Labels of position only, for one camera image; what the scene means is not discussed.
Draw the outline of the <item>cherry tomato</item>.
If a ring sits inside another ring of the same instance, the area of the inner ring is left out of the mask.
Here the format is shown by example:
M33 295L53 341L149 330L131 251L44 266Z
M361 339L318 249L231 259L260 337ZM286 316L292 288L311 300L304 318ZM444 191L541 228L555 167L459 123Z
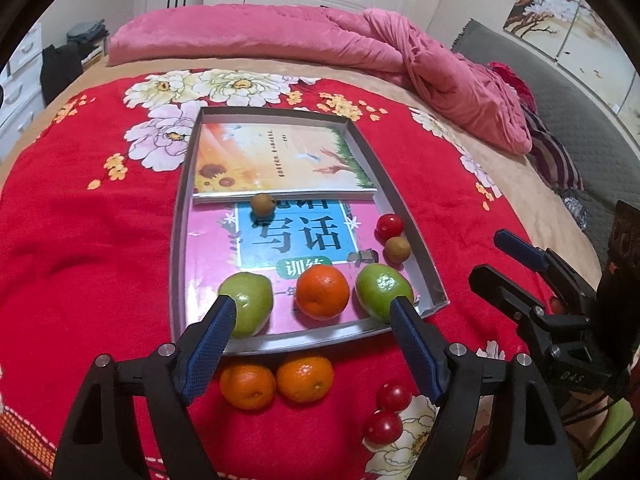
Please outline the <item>cherry tomato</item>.
M375 395L376 406L379 410L399 413L408 408L412 395L398 380L390 380L383 384Z
M376 222L374 235L381 243L386 243L390 238L401 236L404 229L404 222L398 214L382 214Z
M402 430L402 421L397 413L378 410L367 419L363 437L369 443L386 445L397 441Z

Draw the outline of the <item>orange mandarin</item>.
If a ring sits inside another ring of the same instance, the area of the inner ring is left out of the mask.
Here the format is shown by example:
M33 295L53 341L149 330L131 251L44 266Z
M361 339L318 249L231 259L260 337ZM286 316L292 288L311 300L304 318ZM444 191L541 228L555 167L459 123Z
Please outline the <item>orange mandarin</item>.
M220 376L220 391L235 408L259 411L276 395L277 383L271 370L254 363L236 363L226 367Z
M286 359L278 368L277 386L289 401L299 404L323 399L333 386L334 370L324 356L300 354Z
M327 321L345 310L350 288L340 270L315 264L297 279L294 297L303 314L317 321Z

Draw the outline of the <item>brown longan fruit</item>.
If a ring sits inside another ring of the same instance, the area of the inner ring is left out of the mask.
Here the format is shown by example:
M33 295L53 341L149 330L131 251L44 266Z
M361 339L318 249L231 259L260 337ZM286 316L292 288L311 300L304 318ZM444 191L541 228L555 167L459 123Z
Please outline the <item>brown longan fruit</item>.
M412 254L408 240L402 236L393 236L384 245L385 258L393 264L404 263Z

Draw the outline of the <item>right green apple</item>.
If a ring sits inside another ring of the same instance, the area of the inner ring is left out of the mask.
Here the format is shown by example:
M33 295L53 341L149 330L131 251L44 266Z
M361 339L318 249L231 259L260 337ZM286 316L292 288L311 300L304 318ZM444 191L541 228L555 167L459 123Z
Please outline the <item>right green apple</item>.
M356 278L356 295L367 314L388 324L390 304L397 297L406 297L414 303L410 283L397 270L382 263L369 263Z

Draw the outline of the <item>green apple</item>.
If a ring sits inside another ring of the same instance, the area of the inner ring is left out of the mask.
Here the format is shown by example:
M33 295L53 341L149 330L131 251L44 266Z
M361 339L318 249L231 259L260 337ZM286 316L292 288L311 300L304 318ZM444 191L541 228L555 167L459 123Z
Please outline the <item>green apple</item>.
M235 273L220 284L218 294L234 300L236 321L233 338L253 337L266 325L273 309L272 285L266 276Z
M367 314L388 324L390 304L397 297L406 297L414 303L410 283L397 270L382 263L369 263L356 278L356 295Z

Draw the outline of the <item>striped dark pillow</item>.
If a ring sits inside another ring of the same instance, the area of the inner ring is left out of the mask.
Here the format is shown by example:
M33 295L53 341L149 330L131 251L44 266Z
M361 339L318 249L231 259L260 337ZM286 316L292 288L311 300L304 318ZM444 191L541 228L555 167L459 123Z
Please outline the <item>striped dark pillow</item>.
M563 144L526 105L523 114L532 138L528 158L544 183L555 191L582 191L584 179Z

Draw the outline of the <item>grey headboard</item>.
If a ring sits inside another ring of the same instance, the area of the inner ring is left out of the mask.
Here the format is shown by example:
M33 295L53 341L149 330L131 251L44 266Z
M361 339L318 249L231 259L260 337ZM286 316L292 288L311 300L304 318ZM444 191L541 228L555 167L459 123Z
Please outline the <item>grey headboard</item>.
M550 64L480 22L468 21L452 50L488 67L509 65L532 90L535 114L566 148L582 178L582 191L554 191L582 206L576 222L600 260L606 259L615 206L639 206L639 159L612 120Z

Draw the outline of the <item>left green apple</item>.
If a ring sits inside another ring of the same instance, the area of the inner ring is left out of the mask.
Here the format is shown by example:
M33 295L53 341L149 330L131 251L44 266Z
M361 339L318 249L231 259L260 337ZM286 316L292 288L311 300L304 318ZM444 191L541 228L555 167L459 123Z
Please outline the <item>left green apple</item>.
M235 273L220 284L218 294L234 300L236 321L233 338L253 337L266 325L273 309L272 285L266 276Z

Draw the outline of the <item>pink blue workbook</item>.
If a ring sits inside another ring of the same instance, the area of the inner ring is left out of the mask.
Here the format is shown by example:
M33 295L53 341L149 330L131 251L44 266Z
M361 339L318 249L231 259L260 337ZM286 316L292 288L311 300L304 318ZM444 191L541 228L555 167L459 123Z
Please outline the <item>pink blue workbook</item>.
M186 225L186 322L200 320L219 285L238 272L262 274L271 281L273 309L263 335L365 320L368 314L354 295L336 318L314 320L297 309L294 288L308 268L325 264L340 270L354 289L364 266L385 261L383 245L374 235L380 215L372 200L289 200L278 203L269 224L258 226L247 203L194 205Z

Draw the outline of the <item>red pillow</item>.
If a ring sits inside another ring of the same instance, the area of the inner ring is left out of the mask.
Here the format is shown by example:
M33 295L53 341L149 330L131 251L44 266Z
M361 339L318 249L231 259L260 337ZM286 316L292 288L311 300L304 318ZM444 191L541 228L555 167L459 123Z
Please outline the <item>red pillow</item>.
M488 67L506 84L513 88L520 101L533 113L537 111L537 103L532 90L526 82L512 70L509 65L500 62L489 62Z

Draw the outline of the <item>red floral blanket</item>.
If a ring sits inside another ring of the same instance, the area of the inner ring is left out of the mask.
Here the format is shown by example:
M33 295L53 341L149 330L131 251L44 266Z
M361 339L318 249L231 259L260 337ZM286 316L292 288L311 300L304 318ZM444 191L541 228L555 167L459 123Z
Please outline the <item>red floral blanket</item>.
M74 91L52 107L1 192L1 433L49 477L65 419L93 359L146 356L169 337L169 247L183 146L154 150L147 76ZM515 325L475 296L488 263L535 296L541 278L498 252L498 229L527 236L514 199L484 162L460 159L397 98L335 77L288 78L274 99L355 122L404 199L449 298L435 324L472 349L523 350ZM410 382L391 336L329 353L334 384L302 408L244 413L211 386L191 408L215 467L233 479L376 479L392 458L362 442L383 382Z

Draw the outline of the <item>brown longan on book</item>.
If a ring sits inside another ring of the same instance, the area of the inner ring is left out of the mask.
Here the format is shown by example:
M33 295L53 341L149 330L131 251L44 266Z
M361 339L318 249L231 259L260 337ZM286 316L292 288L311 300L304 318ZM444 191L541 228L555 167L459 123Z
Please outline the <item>brown longan on book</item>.
M277 201L267 193L259 193L250 200L252 214L258 219L270 218L277 207Z

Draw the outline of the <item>black bag on floor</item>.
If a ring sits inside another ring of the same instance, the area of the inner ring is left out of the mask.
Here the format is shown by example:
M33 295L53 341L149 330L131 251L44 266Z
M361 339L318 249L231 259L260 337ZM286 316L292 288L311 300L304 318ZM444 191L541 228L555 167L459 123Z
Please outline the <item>black bag on floor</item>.
M51 104L83 72L77 44L55 47L50 44L41 52L40 84L44 104Z

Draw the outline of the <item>folded clothes pile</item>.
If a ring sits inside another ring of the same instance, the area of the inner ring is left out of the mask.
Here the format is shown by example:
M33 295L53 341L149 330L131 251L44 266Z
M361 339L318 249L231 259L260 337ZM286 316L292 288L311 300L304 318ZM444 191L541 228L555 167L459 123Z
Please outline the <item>folded clothes pile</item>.
M82 22L66 32L66 41L69 44L92 44L104 39L107 35L108 29L104 20Z

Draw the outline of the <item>flower wall painting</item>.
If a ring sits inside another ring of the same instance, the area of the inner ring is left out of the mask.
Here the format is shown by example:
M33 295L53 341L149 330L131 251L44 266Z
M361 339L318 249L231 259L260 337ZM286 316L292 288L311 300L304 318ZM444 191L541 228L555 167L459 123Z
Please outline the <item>flower wall painting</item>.
M503 29L552 58L639 137L639 73L586 0L515 0Z

